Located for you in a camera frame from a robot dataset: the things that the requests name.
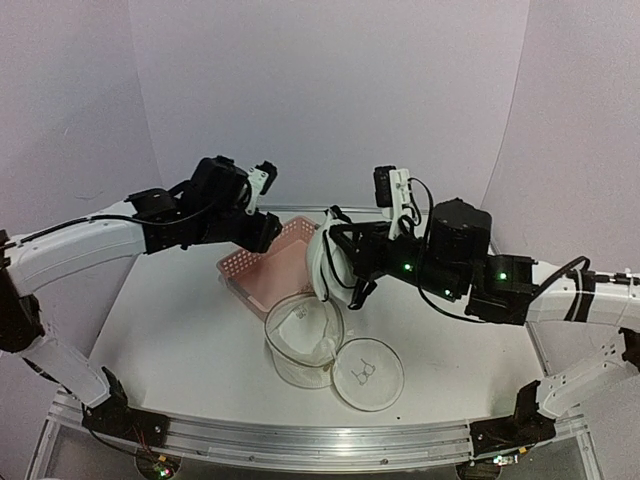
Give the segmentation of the pink plastic basket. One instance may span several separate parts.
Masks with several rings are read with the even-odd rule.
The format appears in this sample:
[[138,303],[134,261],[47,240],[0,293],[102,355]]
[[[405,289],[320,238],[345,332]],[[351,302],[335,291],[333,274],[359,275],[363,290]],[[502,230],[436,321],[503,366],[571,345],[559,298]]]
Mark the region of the pink plastic basket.
[[306,252],[317,227],[308,217],[296,216],[267,253],[239,249],[218,261],[227,288],[261,321],[281,300],[312,290]]

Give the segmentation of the white bra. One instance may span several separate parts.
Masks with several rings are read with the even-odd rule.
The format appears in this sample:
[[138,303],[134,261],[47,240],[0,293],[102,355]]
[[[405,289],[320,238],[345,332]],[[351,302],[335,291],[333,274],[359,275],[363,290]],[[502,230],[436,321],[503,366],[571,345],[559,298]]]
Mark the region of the white bra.
[[307,247],[307,272],[311,287],[320,301],[340,301],[349,310],[359,310],[375,291],[377,283],[364,280],[336,280],[330,273],[327,235],[332,226],[341,223],[352,223],[352,220],[337,205],[329,207]]

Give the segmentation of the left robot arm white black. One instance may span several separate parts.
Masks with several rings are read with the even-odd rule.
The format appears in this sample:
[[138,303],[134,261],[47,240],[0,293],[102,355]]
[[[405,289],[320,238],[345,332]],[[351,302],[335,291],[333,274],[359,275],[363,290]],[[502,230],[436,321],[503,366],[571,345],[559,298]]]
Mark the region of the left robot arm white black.
[[118,379],[95,370],[76,349],[46,328],[36,293],[60,279],[123,258],[173,247],[230,242],[267,252],[282,230],[279,218],[258,208],[278,174],[269,161],[243,170],[217,156],[199,161],[193,175],[170,189],[129,195],[99,212],[39,232],[1,235],[1,350],[16,355],[95,409],[114,437],[134,428]]

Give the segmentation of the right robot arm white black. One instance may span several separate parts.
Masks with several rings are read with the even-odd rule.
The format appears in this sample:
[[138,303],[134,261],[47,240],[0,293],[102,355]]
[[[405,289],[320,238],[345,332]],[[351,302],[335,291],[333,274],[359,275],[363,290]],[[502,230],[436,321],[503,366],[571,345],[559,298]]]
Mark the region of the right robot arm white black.
[[333,206],[308,257],[311,283],[323,300],[360,309],[384,276],[434,298],[465,301],[464,322],[525,325],[546,321],[612,326],[612,338],[590,357],[520,389],[503,433],[524,443],[543,417],[557,419],[599,390],[639,373],[639,278],[600,273],[579,256],[555,267],[521,255],[492,255],[489,213],[453,199],[431,205],[423,236],[406,215],[398,223],[355,222]]

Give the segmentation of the aluminium front rail frame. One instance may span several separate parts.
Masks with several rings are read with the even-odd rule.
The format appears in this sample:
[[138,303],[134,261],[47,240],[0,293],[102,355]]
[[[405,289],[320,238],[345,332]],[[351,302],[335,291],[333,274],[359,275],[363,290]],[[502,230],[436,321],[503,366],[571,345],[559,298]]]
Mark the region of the aluminium front rail frame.
[[576,409],[557,420],[555,435],[534,444],[483,451],[488,434],[468,420],[375,427],[317,427],[251,424],[142,411],[132,437],[107,436],[106,443],[153,451],[178,459],[273,471],[376,473],[411,471],[464,462],[494,460],[526,465],[531,458],[569,442],[569,457],[586,479],[602,471],[584,416]]

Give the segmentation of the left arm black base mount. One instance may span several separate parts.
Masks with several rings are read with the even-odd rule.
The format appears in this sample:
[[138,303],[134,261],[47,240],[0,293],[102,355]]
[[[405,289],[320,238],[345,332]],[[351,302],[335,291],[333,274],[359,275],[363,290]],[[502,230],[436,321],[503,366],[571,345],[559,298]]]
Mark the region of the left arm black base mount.
[[138,441],[149,447],[163,447],[169,428],[164,414],[131,407],[124,387],[106,367],[102,368],[108,382],[107,399],[95,408],[84,406],[82,426],[94,433],[114,438]]

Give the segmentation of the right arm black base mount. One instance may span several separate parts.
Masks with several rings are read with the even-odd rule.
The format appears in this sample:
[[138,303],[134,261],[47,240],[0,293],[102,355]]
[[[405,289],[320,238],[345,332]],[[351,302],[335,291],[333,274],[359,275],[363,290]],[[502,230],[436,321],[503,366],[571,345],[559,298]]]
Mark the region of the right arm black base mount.
[[474,458],[532,447],[555,437],[555,421],[539,412],[536,397],[540,384],[539,380],[535,380],[518,391],[511,415],[477,420],[470,424]]

